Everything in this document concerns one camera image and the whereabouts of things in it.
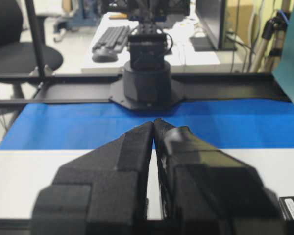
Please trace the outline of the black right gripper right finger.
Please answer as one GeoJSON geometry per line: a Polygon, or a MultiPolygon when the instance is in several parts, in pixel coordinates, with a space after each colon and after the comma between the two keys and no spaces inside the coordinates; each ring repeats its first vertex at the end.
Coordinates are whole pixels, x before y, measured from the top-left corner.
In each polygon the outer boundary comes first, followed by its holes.
{"type": "Polygon", "coordinates": [[[154,121],[167,219],[183,235],[284,235],[276,195],[257,170],[195,136],[154,121]]]}

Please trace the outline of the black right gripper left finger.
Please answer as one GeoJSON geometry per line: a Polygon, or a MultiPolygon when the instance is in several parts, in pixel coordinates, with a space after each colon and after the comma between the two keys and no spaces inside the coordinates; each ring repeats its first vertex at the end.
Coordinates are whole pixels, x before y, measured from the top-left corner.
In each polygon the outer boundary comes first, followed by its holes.
{"type": "Polygon", "coordinates": [[[59,167],[32,212],[34,235],[131,235],[145,218],[154,125],[59,167]]]}

